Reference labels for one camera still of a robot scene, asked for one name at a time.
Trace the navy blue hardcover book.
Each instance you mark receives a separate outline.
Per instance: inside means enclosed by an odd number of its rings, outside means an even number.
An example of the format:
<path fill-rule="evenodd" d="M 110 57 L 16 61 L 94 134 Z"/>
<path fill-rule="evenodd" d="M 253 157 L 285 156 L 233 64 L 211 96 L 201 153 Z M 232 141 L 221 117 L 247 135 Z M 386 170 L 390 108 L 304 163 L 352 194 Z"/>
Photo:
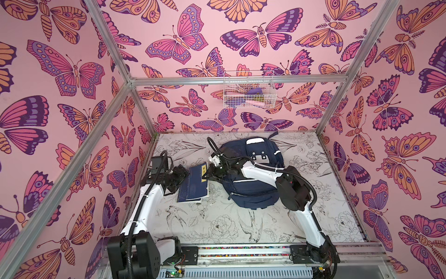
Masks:
<path fill-rule="evenodd" d="M 207 163 L 193 166 L 189 169 L 188 177 L 183 181 L 179 189 L 177 202 L 188 203 L 198 202 L 200 203 L 203 198 L 208 197 L 209 182 L 203 179 L 203 176 L 207 172 Z"/>

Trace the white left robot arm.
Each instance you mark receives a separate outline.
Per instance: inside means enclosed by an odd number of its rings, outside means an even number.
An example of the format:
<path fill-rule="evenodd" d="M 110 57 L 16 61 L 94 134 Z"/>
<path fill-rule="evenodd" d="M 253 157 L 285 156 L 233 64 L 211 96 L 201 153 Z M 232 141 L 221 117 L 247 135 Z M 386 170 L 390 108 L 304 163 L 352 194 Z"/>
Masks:
<path fill-rule="evenodd" d="M 156 279 L 164 264 L 173 266 L 175 276 L 182 273 L 180 265 L 186 256 L 179 238 L 170 236 L 155 240 L 151 235 L 160 201 L 166 195 L 175 194 L 189 175 L 184 167 L 168 163 L 169 158 L 167 151 L 163 151 L 152 159 L 152 170 L 143 180 L 128 223 L 119 236 L 108 241 L 113 279 Z"/>

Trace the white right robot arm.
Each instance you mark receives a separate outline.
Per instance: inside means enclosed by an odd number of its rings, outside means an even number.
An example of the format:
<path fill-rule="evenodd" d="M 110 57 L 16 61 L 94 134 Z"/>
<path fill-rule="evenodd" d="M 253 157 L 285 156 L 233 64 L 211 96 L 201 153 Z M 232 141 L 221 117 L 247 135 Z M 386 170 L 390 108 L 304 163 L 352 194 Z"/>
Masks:
<path fill-rule="evenodd" d="M 257 210 L 280 201 L 295 214 L 305 233 L 305 248 L 293 248 L 295 263 L 319 263 L 322 270 L 340 263 L 336 246 L 323 232 L 313 207 L 318 196 L 313 185 L 293 166 L 285 165 L 281 150 L 270 138 L 251 137 L 217 146 L 203 178 L 224 187 L 228 198 L 241 208 Z"/>

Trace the navy blue backpack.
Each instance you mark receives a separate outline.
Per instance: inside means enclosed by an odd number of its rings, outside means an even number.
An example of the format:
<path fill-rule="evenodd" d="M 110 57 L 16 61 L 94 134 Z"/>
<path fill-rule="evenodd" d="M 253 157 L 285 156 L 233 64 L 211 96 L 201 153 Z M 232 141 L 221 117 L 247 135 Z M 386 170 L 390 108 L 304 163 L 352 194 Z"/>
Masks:
<path fill-rule="evenodd" d="M 241 208 L 265 209 L 280 198 L 293 198 L 293 177 L 280 173 L 285 167 L 282 152 L 270 138 L 250 137 L 223 144 L 221 164 L 239 162 L 244 178 L 220 181 L 228 194 Z"/>

